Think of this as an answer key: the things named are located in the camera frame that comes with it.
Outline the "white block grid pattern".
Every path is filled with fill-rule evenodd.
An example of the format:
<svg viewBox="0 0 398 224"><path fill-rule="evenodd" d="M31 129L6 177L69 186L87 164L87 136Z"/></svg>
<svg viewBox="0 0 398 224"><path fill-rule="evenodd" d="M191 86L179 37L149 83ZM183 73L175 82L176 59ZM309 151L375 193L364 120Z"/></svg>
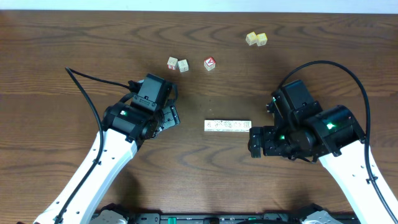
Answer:
<svg viewBox="0 0 398 224"><path fill-rule="evenodd" d="M204 123L204 131L205 132L214 131L214 128L215 128L214 120L205 120L205 123Z"/></svg>

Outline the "soccer ball picture block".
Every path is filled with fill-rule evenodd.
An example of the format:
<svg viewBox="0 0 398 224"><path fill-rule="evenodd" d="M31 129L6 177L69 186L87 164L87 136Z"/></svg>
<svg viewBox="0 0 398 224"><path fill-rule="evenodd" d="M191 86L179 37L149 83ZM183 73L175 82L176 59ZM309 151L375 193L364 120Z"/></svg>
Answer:
<svg viewBox="0 0 398 224"><path fill-rule="evenodd" d="M214 120L214 130L222 131L224 128L223 120Z"/></svg>

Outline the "blue edged white block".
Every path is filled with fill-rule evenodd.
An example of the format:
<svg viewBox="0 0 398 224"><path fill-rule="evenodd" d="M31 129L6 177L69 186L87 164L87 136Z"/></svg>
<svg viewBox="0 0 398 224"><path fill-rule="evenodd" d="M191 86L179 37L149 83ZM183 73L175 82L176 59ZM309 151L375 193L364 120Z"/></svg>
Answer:
<svg viewBox="0 0 398 224"><path fill-rule="evenodd" d="M252 128L252 122L251 121L242 121L242 130L243 132L249 132L249 130Z"/></svg>

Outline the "green edged white block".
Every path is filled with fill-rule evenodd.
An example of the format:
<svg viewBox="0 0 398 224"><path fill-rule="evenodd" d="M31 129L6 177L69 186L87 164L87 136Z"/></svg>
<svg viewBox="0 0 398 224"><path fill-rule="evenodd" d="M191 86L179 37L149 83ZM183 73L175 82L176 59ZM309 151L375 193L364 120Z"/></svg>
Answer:
<svg viewBox="0 0 398 224"><path fill-rule="evenodd" d="M244 124L243 121L233 121L232 122L232 129L234 131L241 132L241 131L244 130L243 124Z"/></svg>

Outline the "white block brown pattern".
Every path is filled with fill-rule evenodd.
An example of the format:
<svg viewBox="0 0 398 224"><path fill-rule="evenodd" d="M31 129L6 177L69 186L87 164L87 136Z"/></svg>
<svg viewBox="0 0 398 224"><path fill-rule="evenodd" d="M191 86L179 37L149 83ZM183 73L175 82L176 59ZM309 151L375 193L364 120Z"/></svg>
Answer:
<svg viewBox="0 0 398 224"><path fill-rule="evenodd" d="M230 120L223 121L223 131L232 131L233 130L233 122Z"/></svg>

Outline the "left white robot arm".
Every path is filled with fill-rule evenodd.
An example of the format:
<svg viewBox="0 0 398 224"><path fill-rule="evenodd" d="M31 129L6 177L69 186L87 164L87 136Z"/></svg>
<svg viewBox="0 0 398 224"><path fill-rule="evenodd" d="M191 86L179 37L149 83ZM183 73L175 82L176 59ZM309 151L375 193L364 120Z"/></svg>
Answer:
<svg viewBox="0 0 398 224"><path fill-rule="evenodd" d="M108 107L89 153L62 192L35 222L89 223L110 185L143 142L179 122L173 100L168 100L154 114L123 101Z"/></svg>

